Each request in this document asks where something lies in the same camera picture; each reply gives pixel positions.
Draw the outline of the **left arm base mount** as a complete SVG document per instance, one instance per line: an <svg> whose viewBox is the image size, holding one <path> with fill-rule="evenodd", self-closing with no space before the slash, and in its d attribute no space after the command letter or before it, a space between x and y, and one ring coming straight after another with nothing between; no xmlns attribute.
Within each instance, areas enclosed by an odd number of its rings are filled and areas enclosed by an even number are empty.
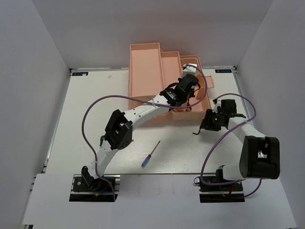
<svg viewBox="0 0 305 229"><path fill-rule="evenodd" d="M111 187L99 178L94 181L93 187L88 187L81 175L74 175L70 191L70 202L115 202L113 195L118 197L120 187L120 176L110 175L105 179L112 183Z"/></svg>

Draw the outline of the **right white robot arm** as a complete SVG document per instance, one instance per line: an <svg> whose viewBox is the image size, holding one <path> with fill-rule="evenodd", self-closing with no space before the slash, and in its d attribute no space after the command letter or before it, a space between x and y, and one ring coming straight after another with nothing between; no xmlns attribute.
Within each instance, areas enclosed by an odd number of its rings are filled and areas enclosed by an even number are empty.
<svg viewBox="0 0 305 229"><path fill-rule="evenodd" d="M257 179L278 179L280 175L280 143L276 137L268 137L256 130L246 116L237 112L234 99L214 99L214 108L208 109L200 129L227 132L221 137L233 133L243 144L240 159L232 165L222 165L216 170L215 180L208 181L201 176L206 185L227 190L239 181Z"/></svg>

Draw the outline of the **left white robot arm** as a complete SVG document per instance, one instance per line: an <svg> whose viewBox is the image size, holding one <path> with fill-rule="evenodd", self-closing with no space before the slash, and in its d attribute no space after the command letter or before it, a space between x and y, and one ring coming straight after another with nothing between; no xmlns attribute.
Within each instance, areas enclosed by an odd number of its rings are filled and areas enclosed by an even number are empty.
<svg viewBox="0 0 305 229"><path fill-rule="evenodd" d="M132 132L145 122L180 107L194 97L195 87L199 80L192 74L178 79L156 95L147 104L142 104L131 110L113 111L102 136L102 145L98 152L94 151L94 160L81 169L81 176L89 190L100 187L105 169L114 155L132 142Z"/></svg>

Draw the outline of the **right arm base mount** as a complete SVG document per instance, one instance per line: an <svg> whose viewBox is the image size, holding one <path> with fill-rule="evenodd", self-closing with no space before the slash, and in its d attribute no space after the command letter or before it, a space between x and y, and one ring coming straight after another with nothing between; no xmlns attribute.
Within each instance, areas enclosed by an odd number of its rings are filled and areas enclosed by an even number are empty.
<svg viewBox="0 0 305 229"><path fill-rule="evenodd" d="M208 186L200 177L193 180L199 187L200 203L241 203L245 202L243 186L240 183L225 186Z"/></svg>

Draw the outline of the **pink plastic tool box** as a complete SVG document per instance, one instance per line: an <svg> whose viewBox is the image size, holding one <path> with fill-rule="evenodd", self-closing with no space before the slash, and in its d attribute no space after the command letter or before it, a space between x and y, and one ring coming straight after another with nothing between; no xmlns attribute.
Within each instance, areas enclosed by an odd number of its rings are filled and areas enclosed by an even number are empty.
<svg viewBox="0 0 305 229"><path fill-rule="evenodd" d="M178 51L163 52L159 43L130 45L129 97L135 98L128 102L133 109L149 101L171 83L178 81L185 64L196 64L201 68L197 55L181 56ZM168 121L202 121L205 111L211 108L208 89L214 88L211 76L202 77L196 72L200 86L196 87L195 97L190 99L196 104L190 111L170 111L149 122L164 124Z"/></svg>

